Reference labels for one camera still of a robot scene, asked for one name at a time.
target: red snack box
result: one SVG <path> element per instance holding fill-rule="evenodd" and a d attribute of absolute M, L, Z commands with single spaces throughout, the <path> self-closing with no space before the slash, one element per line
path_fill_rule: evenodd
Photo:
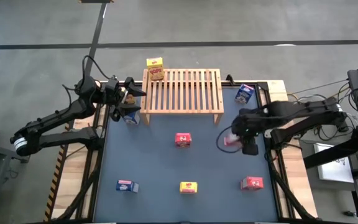
<path fill-rule="evenodd" d="M 264 187 L 264 179 L 261 177 L 247 177 L 240 182 L 241 190 L 259 190 Z"/>
<path fill-rule="evenodd" d="M 177 133 L 175 137 L 175 145 L 180 148 L 190 147 L 191 134 L 190 133 Z"/>

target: wooden rack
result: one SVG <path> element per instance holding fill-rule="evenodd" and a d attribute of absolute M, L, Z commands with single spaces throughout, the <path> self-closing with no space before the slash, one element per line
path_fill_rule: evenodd
<path fill-rule="evenodd" d="M 152 81 L 143 71 L 140 115 L 150 124 L 152 114 L 213 114 L 214 124 L 223 115 L 219 69 L 164 69 L 163 80 Z"/>

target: yellow snack box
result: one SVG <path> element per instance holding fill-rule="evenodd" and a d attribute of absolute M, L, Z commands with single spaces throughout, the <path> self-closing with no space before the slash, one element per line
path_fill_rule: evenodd
<path fill-rule="evenodd" d="M 197 182 L 180 182 L 180 193 L 182 194 L 197 193 Z"/>
<path fill-rule="evenodd" d="M 148 58 L 146 60 L 146 66 L 151 80 L 155 81 L 164 79 L 164 66 L 162 58 Z"/>

